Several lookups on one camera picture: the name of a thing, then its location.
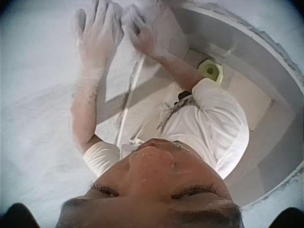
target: white t-shirt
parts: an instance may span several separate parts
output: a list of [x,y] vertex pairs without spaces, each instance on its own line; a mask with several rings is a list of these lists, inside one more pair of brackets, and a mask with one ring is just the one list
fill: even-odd
[[[201,80],[192,94],[196,104],[174,113],[161,138],[187,144],[224,179],[236,167],[249,142],[245,113],[227,91],[210,79]],[[97,176],[120,157],[118,147],[105,142],[96,143],[83,156]]]

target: hand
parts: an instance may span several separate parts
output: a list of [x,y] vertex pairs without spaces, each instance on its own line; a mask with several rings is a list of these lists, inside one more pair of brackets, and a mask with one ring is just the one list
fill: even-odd
[[93,0],[92,10],[75,15],[77,46],[85,68],[104,69],[122,40],[121,7],[109,0]]
[[156,31],[146,23],[135,6],[123,17],[123,29],[129,34],[133,46],[145,55],[154,58],[160,50]]

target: yellow-green container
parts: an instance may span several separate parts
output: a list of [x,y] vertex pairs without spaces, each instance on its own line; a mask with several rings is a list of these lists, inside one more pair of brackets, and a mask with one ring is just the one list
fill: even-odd
[[199,67],[198,71],[207,78],[217,82],[219,85],[222,84],[224,73],[223,67],[210,59],[205,60],[202,62]]

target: person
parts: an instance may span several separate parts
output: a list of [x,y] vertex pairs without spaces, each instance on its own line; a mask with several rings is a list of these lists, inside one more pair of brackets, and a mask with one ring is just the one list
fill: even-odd
[[[122,19],[114,3],[94,1],[76,13],[82,76],[71,112],[74,137],[98,176],[84,196],[63,204],[57,228],[243,227],[223,179],[249,138],[240,105],[218,84],[160,47],[135,7]],[[159,62],[188,91],[151,139],[120,160],[119,149],[95,134],[98,84],[123,28],[134,47]]]

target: eye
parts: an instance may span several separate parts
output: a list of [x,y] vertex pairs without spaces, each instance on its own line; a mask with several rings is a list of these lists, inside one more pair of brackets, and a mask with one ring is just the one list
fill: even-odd
[[119,196],[119,193],[109,187],[106,186],[102,186],[98,183],[94,183],[91,187],[92,190],[97,190],[99,192],[101,192],[102,194],[104,194],[107,197],[117,197]]
[[178,190],[171,196],[171,199],[179,200],[183,197],[190,197],[201,193],[213,193],[219,195],[218,189],[212,184],[207,185],[193,185],[184,189]]

